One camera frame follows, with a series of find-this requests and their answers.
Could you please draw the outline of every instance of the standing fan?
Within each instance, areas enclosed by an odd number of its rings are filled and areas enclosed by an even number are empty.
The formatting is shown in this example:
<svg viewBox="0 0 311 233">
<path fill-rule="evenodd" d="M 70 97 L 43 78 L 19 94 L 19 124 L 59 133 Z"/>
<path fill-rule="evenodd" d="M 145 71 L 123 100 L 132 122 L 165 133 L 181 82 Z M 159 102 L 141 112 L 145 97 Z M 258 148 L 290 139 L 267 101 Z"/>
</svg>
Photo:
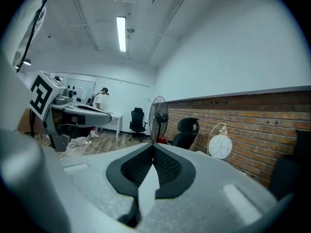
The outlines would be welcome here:
<svg viewBox="0 0 311 233">
<path fill-rule="evenodd" d="M 154 142 L 158 142 L 165 134 L 169 121 L 166 101 L 162 96 L 156 97 L 149 112 L 149 129 Z"/>
</svg>

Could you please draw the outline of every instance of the black office chair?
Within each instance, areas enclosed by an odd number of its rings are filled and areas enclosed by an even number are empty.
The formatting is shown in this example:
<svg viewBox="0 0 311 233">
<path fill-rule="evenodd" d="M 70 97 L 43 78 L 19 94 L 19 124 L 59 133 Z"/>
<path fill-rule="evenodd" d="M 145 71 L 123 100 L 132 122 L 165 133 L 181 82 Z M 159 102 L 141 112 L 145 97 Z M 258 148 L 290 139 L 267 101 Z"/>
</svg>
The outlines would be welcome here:
<svg viewBox="0 0 311 233">
<path fill-rule="evenodd" d="M 193 117 L 181 119 L 177 125 L 177 129 L 181 133 L 177 134 L 174 137 L 173 141 L 168 142 L 171 143 L 173 146 L 180 147 L 186 150 L 189 149 L 200 130 L 198 120 L 198 118 Z"/>
<path fill-rule="evenodd" d="M 134 137 L 138 137 L 140 139 L 140 142 L 142 142 L 142 137 L 145 139 L 145 134 L 142 134 L 141 132 L 146 131 L 146 122 L 144 122 L 144 126 L 142 125 L 142 120 L 144 118 L 145 113 L 143 113 L 141 108 L 135 108 L 132 111 L 132 121 L 130 122 L 130 129 L 135 131 L 134 135 L 129 139 L 132 140 Z"/>
</svg>

